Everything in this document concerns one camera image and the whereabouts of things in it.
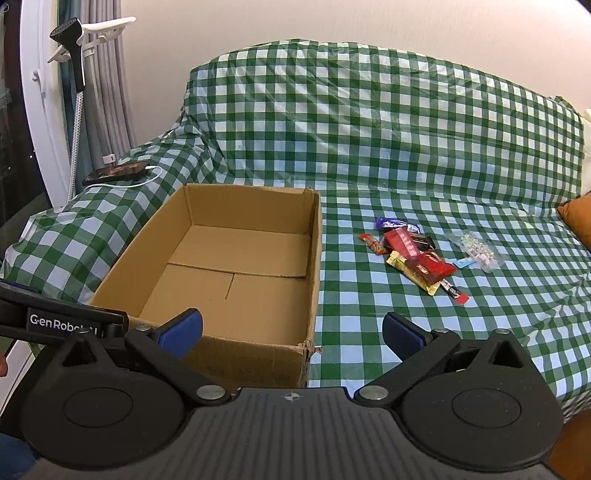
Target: blue gripper pad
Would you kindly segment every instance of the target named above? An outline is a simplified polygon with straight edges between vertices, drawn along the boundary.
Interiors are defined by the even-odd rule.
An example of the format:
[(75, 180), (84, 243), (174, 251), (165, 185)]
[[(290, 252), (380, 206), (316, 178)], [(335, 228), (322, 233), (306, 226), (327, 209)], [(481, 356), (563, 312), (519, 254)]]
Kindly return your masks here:
[(188, 309), (156, 330), (158, 344), (182, 359), (197, 345), (203, 334), (203, 318), (197, 309)]
[(431, 333), (394, 312), (388, 312), (384, 317), (382, 335), (384, 343), (402, 361), (417, 353), (431, 340)]

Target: gold candy wrapper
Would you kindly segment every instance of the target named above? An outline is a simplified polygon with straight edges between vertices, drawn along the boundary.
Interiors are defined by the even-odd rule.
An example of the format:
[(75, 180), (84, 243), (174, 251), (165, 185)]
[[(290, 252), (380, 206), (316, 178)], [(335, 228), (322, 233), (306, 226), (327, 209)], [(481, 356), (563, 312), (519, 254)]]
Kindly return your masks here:
[(427, 284), (419, 275), (413, 272), (410, 268), (405, 265), (406, 259), (400, 255), (396, 250), (392, 250), (392, 253), (386, 260), (386, 263), (392, 265), (393, 267), (399, 269), (402, 273), (404, 273), (407, 278), (412, 280), (416, 285), (421, 287), (424, 291), (426, 291), (429, 295), (435, 295), (435, 292), (441, 285), (441, 282), (434, 283), (433, 285)]

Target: orange pillow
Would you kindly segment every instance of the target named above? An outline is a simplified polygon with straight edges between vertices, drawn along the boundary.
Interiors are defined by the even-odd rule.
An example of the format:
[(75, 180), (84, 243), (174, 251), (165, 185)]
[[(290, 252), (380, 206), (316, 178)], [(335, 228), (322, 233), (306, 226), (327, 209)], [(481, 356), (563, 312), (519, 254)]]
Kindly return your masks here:
[(583, 245), (591, 249), (591, 195), (560, 205), (558, 213)]

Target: curtain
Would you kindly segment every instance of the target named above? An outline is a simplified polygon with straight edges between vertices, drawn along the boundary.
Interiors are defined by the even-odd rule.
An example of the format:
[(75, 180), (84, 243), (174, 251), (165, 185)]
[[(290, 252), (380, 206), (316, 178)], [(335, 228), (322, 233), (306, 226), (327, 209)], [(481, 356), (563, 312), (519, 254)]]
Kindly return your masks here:
[[(72, 17), (78, 17), (83, 24), (120, 18), (121, 0), (60, 0), (59, 23)], [(115, 154), (119, 159), (136, 146), (125, 81), (122, 37), (98, 45), (95, 52), (85, 58), (86, 90), (76, 174), (78, 192), (82, 180), (91, 171), (105, 166), (102, 157)], [(95, 35), (87, 35), (83, 41), (86, 44), (95, 38)], [(71, 63), (62, 63), (60, 73), (71, 144), (76, 104)]]

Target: cardboard box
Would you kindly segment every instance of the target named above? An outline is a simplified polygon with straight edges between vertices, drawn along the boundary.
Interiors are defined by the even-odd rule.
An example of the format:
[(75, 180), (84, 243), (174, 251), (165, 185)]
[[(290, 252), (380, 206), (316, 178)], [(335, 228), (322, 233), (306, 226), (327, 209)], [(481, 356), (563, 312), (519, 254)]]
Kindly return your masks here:
[(314, 190), (189, 184), (142, 228), (91, 304), (126, 311), (130, 327), (197, 308), (192, 368), (230, 390), (302, 387), (321, 252)]

